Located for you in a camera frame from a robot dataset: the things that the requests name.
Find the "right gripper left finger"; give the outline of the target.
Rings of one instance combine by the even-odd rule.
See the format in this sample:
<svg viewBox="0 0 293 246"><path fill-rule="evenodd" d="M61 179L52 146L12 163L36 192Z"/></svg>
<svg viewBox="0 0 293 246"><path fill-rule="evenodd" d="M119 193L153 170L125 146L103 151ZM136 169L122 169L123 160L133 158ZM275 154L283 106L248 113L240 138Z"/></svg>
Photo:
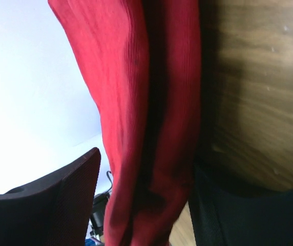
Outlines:
<svg viewBox="0 0 293 246"><path fill-rule="evenodd" d="M101 154L0 194L0 245L84 245Z"/></svg>

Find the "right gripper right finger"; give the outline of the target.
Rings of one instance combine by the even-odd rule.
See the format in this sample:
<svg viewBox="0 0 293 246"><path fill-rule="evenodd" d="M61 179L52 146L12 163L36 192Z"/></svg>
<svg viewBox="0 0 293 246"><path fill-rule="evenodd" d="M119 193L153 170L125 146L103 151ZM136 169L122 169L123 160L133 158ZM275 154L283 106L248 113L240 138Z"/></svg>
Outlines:
<svg viewBox="0 0 293 246"><path fill-rule="evenodd" d="M199 159L189 199L196 245L293 245L293 189L253 186Z"/></svg>

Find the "red t shirt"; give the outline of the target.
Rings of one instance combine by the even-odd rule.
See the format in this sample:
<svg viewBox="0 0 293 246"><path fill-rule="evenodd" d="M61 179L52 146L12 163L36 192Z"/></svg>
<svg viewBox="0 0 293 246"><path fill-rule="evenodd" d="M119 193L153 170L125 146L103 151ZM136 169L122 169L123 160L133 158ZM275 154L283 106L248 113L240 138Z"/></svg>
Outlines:
<svg viewBox="0 0 293 246"><path fill-rule="evenodd" d="M49 1L100 114L106 245L168 245L200 129L197 1Z"/></svg>

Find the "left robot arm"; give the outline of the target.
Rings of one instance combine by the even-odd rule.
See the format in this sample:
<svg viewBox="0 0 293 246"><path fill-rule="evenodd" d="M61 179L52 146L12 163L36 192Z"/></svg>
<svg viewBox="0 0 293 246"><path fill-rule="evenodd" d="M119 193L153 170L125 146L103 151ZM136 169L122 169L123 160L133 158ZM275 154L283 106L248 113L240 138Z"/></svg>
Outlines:
<svg viewBox="0 0 293 246"><path fill-rule="evenodd" d="M111 195L112 187L113 187L113 181L110 175L112 175L111 171L107 171L106 176L111 184L110 188L106 190L105 192L94 196L92 213L90 215L90 226L91 226L90 235L93 237L103 235L103 224L104 224L106 206L110 199L110 195Z"/></svg>

